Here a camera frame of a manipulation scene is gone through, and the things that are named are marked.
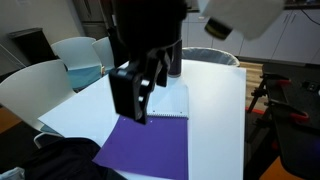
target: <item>trash can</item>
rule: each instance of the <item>trash can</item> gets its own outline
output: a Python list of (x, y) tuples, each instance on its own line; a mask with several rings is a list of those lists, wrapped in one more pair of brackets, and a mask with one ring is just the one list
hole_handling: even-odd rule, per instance
[(54, 60), (54, 55), (42, 28), (32, 28), (8, 34), (31, 64)]
[(191, 59), (229, 66), (240, 66), (239, 60), (232, 54), (211, 48), (188, 47), (182, 49), (182, 59)]

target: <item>white table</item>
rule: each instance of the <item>white table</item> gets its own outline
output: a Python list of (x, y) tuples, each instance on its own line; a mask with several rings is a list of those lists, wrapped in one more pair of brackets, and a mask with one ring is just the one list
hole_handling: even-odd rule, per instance
[[(183, 60), (189, 88), (189, 179), (242, 179), (246, 71), (226, 65)], [(85, 137), (102, 146), (119, 115), (106, 76), (39, 119), (65, 137)], [(161, 179), (118, 171), (128, 179)]]

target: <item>floor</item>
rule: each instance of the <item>floor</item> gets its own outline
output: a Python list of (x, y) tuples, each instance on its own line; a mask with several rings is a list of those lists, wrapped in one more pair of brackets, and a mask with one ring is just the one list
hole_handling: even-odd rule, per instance
[[(257, 63), (247, 63), (241, 62), (240, 67), (247, 69), (247, 85), (246, 85), (246, 106), (248, 107), (252, 101), (251, 92), (255, 87), (258, 87), (261, 79), (259, 76), (261, 75), (261, 67), (262, 64)], [(266, 107), (264, 106), (264, 102), (266, 102), (266, 98), (260, 98), (257, 102), (255, 109), (264, 111)], [(0, 135), (2, 135), (7, 130), (11, 129), (14, 126), (21, 126), (21, 122), (18, 117), (13, 115), (11, 112), (7, 111), (5, 108), (0, 108)], [(277, 159), (272, 166), (265, 172), (265, 174), (261, 177), (261, 179), (298, 179), (297, 177), (292, 176), (287, 173), (279, 163)]]

